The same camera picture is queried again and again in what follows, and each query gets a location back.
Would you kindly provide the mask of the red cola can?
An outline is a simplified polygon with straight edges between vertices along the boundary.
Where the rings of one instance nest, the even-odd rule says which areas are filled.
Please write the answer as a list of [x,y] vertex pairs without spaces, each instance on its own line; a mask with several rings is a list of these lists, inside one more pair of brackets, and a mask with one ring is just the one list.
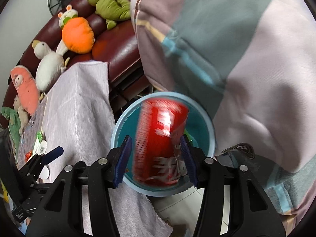
[[178,101],[151,98],[142,102],[133,152],[133,179],[156,187],[176,185],[181,177],[180,138],[189,108]]

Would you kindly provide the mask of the orange Ovaltine snack packet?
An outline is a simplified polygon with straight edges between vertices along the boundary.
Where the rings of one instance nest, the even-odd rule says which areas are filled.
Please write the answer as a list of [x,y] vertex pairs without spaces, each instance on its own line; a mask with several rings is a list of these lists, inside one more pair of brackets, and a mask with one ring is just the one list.
[[25,162],[27,162],[33,155],[33,151],[30,150],[28,153],[25,154]]

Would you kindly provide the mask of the teal round trash bin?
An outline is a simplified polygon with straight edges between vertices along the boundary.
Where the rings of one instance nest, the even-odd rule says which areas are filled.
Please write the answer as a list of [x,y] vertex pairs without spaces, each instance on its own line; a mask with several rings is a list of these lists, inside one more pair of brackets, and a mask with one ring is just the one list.
[[[213,123],[207,112],[199,103],[188,96],[171,91],[148,94],[128,106],[116,122],[110,142],[111,148],[118,147],[127,135],[135,139],[142,102],[150,98],[167,98],[184,103],[189,108],[185,129],[192,139],[191,145],[202,149],[207,157],[213,157],[216,146],[215,132]],[[141,194],[154,197],[166,197],[179,194],[193,186],[188,175],[181,177],[176,185],[169,187],[143,185],[133,179],[132,165],[133,156],[130,156],[123,182]]]

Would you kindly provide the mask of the white barcode wrapper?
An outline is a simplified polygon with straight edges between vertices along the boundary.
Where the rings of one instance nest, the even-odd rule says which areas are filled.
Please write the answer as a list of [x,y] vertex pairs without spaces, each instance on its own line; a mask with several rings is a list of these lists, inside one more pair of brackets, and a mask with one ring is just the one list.
[[47,151],[47,141],[44,139],[44,135],[41,131],[36,132],[36,139],[33,147],[32,155],[43,155]]

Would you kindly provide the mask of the green dinosaur plush left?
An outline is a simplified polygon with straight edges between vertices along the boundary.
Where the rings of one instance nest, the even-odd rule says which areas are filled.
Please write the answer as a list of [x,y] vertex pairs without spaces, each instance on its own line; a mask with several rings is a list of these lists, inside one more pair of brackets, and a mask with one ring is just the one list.
[[20,144],[20,124],[21,121],[17,112],[9,107],[4,106],[1,109],[1,115],[8,120],[8,129],[10,132],[11,139],[14,143],[14,147],[16,148],[16,153],[18,153],[19,144]]

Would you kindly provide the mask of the grey wood-pattern tablecloth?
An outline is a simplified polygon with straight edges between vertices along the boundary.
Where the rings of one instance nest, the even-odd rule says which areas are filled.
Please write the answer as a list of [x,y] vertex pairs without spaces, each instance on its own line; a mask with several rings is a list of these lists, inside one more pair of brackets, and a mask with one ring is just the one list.
[[[33,150],[42,132],[47,150],[64,149],[49,164],[52,182],[68,164],[90,165],[110,150],[115,119],[109,102],[108,64],[90,60],[67,69],[38,106],[25,128],[18,149],[18,165]],[[169,236],[172,228],[162,220],[145,195],[124,183],[109,191],[121,236]]]

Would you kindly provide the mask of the beige doll plush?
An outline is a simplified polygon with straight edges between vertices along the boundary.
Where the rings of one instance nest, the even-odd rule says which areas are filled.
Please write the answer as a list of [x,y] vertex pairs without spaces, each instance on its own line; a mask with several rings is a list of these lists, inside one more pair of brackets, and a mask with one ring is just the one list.
[[25,128],[28,125],[29,122],[29,114],[27,113],[27,111],[23,108],[23,106],[21,105],[20,99],[18,96],[16,96],[14,98],[14,102],[13,102],[13,107],[14,110],[17,112],[18,117],[20,119],[20,129],[19,129],[19,134],[20,136],[23,134]]

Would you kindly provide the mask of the pink strawberry bunny plush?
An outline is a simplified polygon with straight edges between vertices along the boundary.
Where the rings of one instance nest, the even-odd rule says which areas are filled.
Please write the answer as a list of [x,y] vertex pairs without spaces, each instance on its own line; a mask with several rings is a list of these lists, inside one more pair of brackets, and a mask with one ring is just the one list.
[[11,79],[18,93],[21,105],[32,116],[38,108],[40,98],[40,92],[36,87],[35,79],[30,71],[22,65],[17,65],[11,70]]

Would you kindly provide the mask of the white duck plush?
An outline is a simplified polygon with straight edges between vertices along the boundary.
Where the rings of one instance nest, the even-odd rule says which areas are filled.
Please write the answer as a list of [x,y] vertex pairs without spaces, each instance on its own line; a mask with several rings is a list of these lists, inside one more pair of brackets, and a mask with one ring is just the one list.
[[32,48],[40,60],[35,75],[36,87],[40,92],[47,93],[66,70],[70,58],[64,60],[61,54],[51,50],[44,41],[34,40]]

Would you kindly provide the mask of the plaid pink teal blanket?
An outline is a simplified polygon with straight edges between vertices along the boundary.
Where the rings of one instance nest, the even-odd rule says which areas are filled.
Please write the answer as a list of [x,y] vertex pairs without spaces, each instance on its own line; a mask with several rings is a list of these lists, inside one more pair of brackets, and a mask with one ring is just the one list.
[[131,0],[144,72],[196,100],[287,233],[315,198],[315,19],[304,0]]

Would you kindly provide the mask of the orange carrot bunny plush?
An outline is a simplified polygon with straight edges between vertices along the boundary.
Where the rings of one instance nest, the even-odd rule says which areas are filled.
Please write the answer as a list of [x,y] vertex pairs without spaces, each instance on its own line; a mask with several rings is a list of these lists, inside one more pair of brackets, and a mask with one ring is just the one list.
[[59,27],[62,29],[62,39],[57,46],[56,53],[64,55],[67,51],[76,54],[90,53],[94,42],[94,32],[88,21],[79,16],[72,5],[66,6],[65,12],[58,14]]

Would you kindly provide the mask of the olive green dinosaur plush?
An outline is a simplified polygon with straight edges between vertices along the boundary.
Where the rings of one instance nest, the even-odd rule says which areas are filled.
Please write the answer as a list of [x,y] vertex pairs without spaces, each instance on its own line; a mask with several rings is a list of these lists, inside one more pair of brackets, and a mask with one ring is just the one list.
[[95,7],[95,13],[106,21],[107,29],[111,30],[117,22],[131,19],[129,0],[87,0]]

